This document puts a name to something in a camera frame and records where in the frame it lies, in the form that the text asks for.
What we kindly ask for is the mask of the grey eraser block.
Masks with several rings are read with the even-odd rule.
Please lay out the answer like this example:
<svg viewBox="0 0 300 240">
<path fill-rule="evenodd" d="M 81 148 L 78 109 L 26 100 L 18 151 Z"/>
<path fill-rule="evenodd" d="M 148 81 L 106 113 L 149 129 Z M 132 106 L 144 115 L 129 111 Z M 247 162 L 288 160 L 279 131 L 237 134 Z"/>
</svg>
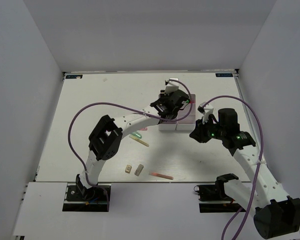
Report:
<svg viewBox="0 0 300 240">
<path fill-rule="evenodd" d="M 137 169 L 135 170 L 134 174 L 135 174 L 136 176 L 139 176 L 143 169 L 144 169 L 144 165 L 140 164 L 140 165 L 137 167 Z"/>
</svg>

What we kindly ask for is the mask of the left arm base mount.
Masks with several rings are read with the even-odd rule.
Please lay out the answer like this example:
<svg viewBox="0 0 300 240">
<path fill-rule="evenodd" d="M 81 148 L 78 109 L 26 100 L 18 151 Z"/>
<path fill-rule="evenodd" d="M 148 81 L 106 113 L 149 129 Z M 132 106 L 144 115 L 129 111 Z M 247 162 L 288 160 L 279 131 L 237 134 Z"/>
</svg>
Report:
<svg viewBox="0 0 300 240">
<path fill-rule="evenodd" d="M 109 212 L 109 203 L 104 190 L 92 187 L 87 196 L 82 196 L 76 185 L 68 185 L 65 192 L 63 212 Z"/>
</svg>

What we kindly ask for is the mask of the yellow marker pen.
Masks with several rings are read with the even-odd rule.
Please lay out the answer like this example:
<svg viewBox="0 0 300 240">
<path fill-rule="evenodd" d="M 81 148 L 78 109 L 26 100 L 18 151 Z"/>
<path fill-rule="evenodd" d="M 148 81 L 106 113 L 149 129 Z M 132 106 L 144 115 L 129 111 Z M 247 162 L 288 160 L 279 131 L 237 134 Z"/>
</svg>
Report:
<svg viewBox="0 0 300 240">
<path fill-rule="evenodd" d="M 138 142 L 138 143 L 140 143 L 140 144 L 142 144 L 142 145 L 144 145 L 144 146 L 146 146 L 146 147 L 149 147 L 149 144 L 146 143 L 146 142 L 144 142 L 144 141 L 142 141 L 141 139 L 138 139 L 137 137 L 135 137 L 135 136 L 133 136 L 133 135 L 130 135 L 129 137 L 130 137 L 131 139 L 133 139 L 134 141 L 136 141 L 136 142 Z"/>
</svg>

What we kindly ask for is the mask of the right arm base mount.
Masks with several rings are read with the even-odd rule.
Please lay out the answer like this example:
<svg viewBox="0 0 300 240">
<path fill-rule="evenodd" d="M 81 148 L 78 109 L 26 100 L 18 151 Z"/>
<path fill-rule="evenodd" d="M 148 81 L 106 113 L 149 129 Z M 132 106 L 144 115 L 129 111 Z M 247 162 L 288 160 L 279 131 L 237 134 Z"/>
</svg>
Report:
<svg viewBox="0 0 300 240">
<path fill-rule="evenodd" d="M 235 213 L 241 207 L 228 196 L 220 197 L 213 184 L 196 185 L 193 190 L 199 197 L 200 213 Z"/>
</svg>

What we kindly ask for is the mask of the left blue table label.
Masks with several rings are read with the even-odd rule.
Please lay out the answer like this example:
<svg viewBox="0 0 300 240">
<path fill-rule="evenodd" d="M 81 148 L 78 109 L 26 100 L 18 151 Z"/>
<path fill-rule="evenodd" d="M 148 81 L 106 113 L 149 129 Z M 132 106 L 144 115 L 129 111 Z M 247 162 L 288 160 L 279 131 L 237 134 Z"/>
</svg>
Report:
<svg viewBox="0 0 300 240">
<path fill-rule="evenodd" d="M 81 75 L 81 74 L 78 74 L 78 75 L 77 74 L 74 74 L 74 75 L 73 74 L 70 74 L 70 75 L 68 74 L 68 75 L 65 76 L 66 79 L 81 79 L 82 77 L 83 77 L 83 75 Z"/>
</svg>

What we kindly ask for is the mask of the left white organizer bin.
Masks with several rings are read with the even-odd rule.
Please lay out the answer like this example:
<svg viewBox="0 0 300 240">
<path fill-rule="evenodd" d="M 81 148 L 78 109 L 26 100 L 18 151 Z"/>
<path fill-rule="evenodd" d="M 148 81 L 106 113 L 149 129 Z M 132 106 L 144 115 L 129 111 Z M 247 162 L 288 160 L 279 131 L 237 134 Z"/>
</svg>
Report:
<svg viewBox="0 0 300 240">
<path fill-rule="evenodd" d="M 167 112 L 166 117 L 170 120 L 174 120 L 177 117 L 177 113 L 172 110 L 171 104 L 169 103 L 169 96 L 165 96 L 163 93 L 159 94 L 159 100 L 163 106 L 163 109 Z M 176 122 L 174 121 L 160 121 L 158 125 L 159 131 L 175 131 Z"/>
</svg>

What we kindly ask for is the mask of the right blue table label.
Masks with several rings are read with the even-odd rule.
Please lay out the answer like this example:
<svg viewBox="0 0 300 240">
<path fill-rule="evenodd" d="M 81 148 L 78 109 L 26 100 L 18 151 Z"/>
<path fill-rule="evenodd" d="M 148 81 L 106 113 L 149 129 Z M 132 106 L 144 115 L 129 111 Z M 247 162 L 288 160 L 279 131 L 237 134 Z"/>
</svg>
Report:
<svg viewBox="0 0 300 240">
<path fill-rule="evenodd" d="M 233 77 L 233 74 L 232 73 L 224 73 L 224 72 L 222 72 L 222 73 L 215 73 L 215 75 L 216 75 L 216 77 L 218 77 L 218 78 L 232 78 Z"/>
</svg>

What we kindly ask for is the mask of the white organizer bin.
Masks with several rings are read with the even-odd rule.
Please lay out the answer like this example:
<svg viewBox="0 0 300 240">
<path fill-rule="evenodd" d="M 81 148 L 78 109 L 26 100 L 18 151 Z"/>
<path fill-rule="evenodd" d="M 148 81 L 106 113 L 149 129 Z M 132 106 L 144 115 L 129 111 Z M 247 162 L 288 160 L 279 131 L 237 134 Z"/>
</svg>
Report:
<svg viewBox="0 0 300 240">
<path fill-rule="evenodd" d="M 172 110 L 171 104 L 169 103 L 169 96 L 165 96 L 163 93 L 159 94 L 159 100 L 163 106 L 163 109 L 167 112 L 166 117 L 170 120 L 174 120 L 177 117 L 177 113 Z M 176 122 L 174 121 L 160 121 L 158 125 L 159 131 L 175 131 Z"/>
<path fill-rule="evenodd" d="M 196 101 L 196 95 L 191 94 L 191 99 Z M 185 116 L 185 114 L 188 113 L 190 106 L 192 106 L 190 114 L 182 119 L 181 121 L 177 122 L 176 130 L 177 131 L 192 131 L 195 128 L 195 122 L 196 122 L 196 103 L 195 104 L 188 104 L 183 111 L 179 111 L 179 115 L 177 116 L 178 119 Z"/>
</svg>

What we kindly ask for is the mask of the orange marker pen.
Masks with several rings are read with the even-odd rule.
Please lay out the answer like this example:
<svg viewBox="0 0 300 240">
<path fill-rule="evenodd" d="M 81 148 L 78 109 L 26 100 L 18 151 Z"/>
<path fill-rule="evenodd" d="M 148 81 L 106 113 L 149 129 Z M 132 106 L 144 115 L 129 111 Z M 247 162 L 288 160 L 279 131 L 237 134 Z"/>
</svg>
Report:
<svg viewBox="0 0 300 240">
<path fill-rule="evenodd" d="M 172 176 L 157 173 L 157 172 L 152 172 L 152 171 L 149 172 L 149 175 L 154 176 L 154 177 L 158 177 L 158 178 L 167 179 L 167 180 L 173 180 L 174 179 Z"/>
</svg>

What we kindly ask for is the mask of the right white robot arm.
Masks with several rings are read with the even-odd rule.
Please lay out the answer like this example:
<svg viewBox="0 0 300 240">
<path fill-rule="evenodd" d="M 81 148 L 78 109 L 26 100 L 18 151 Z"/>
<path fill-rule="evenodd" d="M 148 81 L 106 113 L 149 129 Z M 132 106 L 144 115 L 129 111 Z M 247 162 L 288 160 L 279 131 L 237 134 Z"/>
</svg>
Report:
<svg viewBox="0 0 300 240">
<path fill-rule="evenodd" d="M 222 108 L 215 118 L 212 107 L 199 107 L 198 110 L 203 116 L 196 120 L 190 138 L 199 143 L 220 140 L 252 183 L 249 189 L 235 174 L 224 174 L 217 177 L 214 194 L 223 200 L 230 197 L 248 210 L 264 239 L 298 232 L 300 199 L 290 197 L 266 163 L 258 159 L 256 143 L 248 132 L 240 130 L 236 111 Z"/>
</svg>

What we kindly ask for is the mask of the green translucent tube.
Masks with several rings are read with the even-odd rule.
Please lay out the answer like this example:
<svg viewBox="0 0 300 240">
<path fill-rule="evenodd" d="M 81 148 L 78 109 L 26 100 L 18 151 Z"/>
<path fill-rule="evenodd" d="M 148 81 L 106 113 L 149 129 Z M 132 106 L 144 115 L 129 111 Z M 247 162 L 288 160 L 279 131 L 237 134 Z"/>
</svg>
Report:
<svg viewBox="0 0 300 240">
<path fill-rule="evenodd" d="M 131 135 L 134 136 L 137 139 L 142 139 L 142 135 L 140 133 L 136 132 L 136 131 L 131 133 Z"/>
</svg>

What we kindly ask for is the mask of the tan small eraser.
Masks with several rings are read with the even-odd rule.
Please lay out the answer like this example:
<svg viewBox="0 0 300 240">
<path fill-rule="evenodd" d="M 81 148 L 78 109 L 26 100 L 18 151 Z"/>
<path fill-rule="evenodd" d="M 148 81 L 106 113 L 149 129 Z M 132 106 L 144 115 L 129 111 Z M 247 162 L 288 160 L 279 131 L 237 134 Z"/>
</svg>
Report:
<svg viewBox="0 0 300 240">
<path fill-rule="evenodd" d="M 131 173 L 131 170 L 132 170 L 132 166 L 127 165 L 126 168 L 125 168 L 125 172 L 129 174 L 129 173 Z"/>
</svg>

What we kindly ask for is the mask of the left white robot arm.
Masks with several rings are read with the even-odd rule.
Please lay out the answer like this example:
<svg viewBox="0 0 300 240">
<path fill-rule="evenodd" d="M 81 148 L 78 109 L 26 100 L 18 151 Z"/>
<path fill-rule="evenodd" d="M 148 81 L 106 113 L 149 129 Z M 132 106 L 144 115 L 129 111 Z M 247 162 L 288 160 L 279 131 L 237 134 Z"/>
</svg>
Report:
<svg viewBox="0 0 300 240">
<path fill-rule="evenodd" d="M 76 176 L 76 188 L 84 200 L 103 195 L 105 188 L 98 186 L 98 178 L 106 160 L 114 157 L 121 141 L 131 133 L 145 127 L 174 122 L 178 112 L 190 103 L 190 94 L 180 89 L 161 91 L 159 98 L 142 110 L 118 118 L 104 115 L 100 118 L 89 140 L 88 159 L 82 161 L 83 172 Z"/>
</svg>

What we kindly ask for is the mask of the blue table label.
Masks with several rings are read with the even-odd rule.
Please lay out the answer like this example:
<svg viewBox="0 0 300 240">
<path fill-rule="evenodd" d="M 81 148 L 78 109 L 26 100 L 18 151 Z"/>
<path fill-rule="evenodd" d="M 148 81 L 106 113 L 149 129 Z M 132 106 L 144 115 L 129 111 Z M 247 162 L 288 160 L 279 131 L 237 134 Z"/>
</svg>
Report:
<svg viewBox="0 0 300 240">
<path fill-rule="evenodd" d="M 216 75 L 216 77 L 218 77 L 218 78 L 232 78 L 233 77 L 233 74 L 232 73 L 224 73 L 224 72 L 222 72 L 222 73 L 215 73 L 215 75 Z"/>
<path fill-rule="evenodd" d="M 66 79 L 81 79 L 82 77 L 83 77 L 83 75 L 81 75 L 81 74 L 78 74 L 78 75 L 77 74 L 74 74 L 74 75 L 73 74 L 70 74 L 70 75 L 68 74 L 68 75 L 65 76 Z"/>
</svg>

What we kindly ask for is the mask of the right white organizer bin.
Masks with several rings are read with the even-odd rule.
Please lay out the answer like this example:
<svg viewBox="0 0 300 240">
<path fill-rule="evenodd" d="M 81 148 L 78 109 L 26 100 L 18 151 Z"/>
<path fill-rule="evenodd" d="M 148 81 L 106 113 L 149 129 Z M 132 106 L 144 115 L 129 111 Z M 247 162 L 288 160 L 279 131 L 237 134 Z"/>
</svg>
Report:
<svg viewBox="0 0 300 240">
<path fill-rule="evenodd" d="M 191 99 L 196 101 L 196 95 L 191 94 Z M 177 116 L 178 119 L 185 116 L 185 114 L 188 113 L 190 106 L 192 106 L 190 114 L 182 119 L 181 121 L 177 122 L 176 130 L 177 131 L 192 131 L 195 128 L 195 122 L 196 122 L 196 103 L 195 104 L 188 104 L 183 111 L 179 111 L 179 115 Z"/>
</svg>

